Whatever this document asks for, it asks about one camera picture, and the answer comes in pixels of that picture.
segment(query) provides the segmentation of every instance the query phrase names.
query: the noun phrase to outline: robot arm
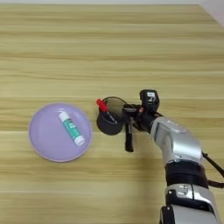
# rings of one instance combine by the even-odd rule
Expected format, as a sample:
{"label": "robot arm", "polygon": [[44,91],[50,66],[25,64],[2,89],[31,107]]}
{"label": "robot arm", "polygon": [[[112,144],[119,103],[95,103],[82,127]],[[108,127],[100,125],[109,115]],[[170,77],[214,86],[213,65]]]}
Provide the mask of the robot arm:
{"label": "robot arm", "polygon": [[166,206],[161,209],[160,223],[221,224],[199,141],[163,116],[154,120],[150,135],[162,150],[166,171]]}

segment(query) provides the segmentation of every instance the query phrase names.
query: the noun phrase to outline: white glue stick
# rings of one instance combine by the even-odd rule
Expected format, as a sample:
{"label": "white glue stick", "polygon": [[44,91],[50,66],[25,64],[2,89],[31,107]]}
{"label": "white glue stick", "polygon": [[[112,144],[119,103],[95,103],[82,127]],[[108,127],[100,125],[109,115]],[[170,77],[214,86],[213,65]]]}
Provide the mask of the white glue stick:
{"label": "white glue stick", "polygon": [[63,122],[68,134],[74,140],[76,145],[83,145],[85,143],[85,138],[81,135],[68,113],[65,111],[60,112],[59,119]]}

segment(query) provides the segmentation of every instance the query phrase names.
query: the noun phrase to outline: glue stick label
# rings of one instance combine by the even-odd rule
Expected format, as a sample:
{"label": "glue stick label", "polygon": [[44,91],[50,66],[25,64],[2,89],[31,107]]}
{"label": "glue stick label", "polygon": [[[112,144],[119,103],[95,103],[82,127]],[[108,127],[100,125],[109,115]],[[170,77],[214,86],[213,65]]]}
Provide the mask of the glue stick label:
{"label": "glue stick label", "polygon": [[63,124],[65,125],[66,130],[68,131],[72,139],[75,139],[76,137],[81,135],[81,133],[78,131],[77,127],[70,118],[66,119]]}

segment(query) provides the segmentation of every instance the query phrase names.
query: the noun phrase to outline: black cable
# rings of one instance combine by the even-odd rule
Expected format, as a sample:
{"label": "black cable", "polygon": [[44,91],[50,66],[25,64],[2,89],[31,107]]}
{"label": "black cable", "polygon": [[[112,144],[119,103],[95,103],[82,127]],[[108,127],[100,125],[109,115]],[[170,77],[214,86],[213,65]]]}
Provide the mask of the black cable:
{"label": "black cable", "polygon": [[224,178],[224,170],[218,164],[216,164],[206,153],[202,152],[202,155]]}
{"label": "black cable", "polygon": [[[202,155],[224,178],[224,170],[218,164],[216,164],[206,153],[202,152]],[[208,180],[207,182],[212,187],[224,188],[224,183],[216,182],[213,180]]]}
{"label": "black cable", "polygon": [[212,187],[216,187],[216,188],[224,188],[224,183],[219,183],[213,180],[208,180],[207,183],[212,186]]}

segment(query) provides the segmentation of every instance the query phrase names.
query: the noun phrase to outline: wood grain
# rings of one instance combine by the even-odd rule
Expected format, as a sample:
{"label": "wood grain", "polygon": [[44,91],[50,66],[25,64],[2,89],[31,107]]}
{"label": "wood grain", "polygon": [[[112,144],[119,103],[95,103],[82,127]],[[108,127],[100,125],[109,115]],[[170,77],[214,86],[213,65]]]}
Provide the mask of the wood grain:
{"label": "wood grain", "polygon": [[[1,5],[0,222],[158,223],[161,153],[147,134],[105,136],[95,99],[139,102],[155,88],[160,112],[188,127],[224,166],[224,30],[199,6]],[[39,157],[27,127],[40,107],[69,102],[94,128],[71,163]],[[206,165],[207,176],[221,181]],[[224,221],[224,194],[212,189]]]}

